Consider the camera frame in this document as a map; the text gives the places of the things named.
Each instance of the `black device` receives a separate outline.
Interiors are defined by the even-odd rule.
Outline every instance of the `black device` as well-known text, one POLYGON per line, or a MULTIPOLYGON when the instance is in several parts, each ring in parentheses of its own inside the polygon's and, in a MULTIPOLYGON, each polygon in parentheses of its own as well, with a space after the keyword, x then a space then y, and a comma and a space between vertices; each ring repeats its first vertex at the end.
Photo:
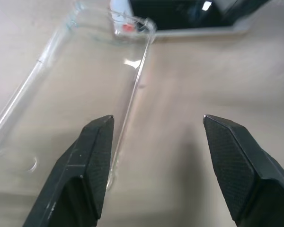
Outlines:
POLYGON ((208 0, 130 0, 130 5, 135 16, 152 19, 158 31, 232 25, 208 0))
POLYGON ((129 0, 135 16, 152 19, 161 30, 230 27, 269 0, 237 0, 222 10, 214 0, 129 0))
POLYGON ((204 117, 213 169, 239 227, 284 227, 284 170, 242 125, 204 117))

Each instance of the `textured rubber pad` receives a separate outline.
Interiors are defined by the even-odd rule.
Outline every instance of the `textured rubber pad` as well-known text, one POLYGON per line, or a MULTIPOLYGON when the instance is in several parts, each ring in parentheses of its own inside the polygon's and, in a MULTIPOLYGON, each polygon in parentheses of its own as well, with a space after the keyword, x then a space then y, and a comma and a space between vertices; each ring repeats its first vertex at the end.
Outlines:
POLYGON ((101 217, 110 167, 114 119, 87 124, 58 159, 24 227, 94 227, 101 217))
POLYGON ((242 125, 204 117, 213 169, 240 227, 284 227, 284 170, 242 125))

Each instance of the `transparent plastic case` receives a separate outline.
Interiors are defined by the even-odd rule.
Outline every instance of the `transparent plastic case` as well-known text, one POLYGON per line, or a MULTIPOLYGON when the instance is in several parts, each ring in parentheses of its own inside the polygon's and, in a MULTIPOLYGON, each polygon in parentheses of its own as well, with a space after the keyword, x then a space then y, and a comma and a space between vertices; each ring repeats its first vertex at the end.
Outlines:
POLYGON ((113 173, 154 33, 148 19, 75 4, 0 114, 0 225, 23 224, 56 160, 82 127, 108 114, 113 173))

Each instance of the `beige table surface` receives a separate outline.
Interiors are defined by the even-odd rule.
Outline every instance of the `beige table surface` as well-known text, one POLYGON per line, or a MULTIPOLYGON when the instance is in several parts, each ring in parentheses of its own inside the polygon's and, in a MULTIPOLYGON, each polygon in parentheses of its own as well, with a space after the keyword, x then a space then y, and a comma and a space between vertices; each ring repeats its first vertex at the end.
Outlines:
MULTIPOLYGON (((70 6, 0 0, 0 110, 70 6)), ((153 44, 99 226, 235 226, 213 172, 204 114, 243 124, 284 167, 284 1, 261 9, 244 36, 153 44)), ((0 226, 21 226, 34 199, 0 194, 0 226)))

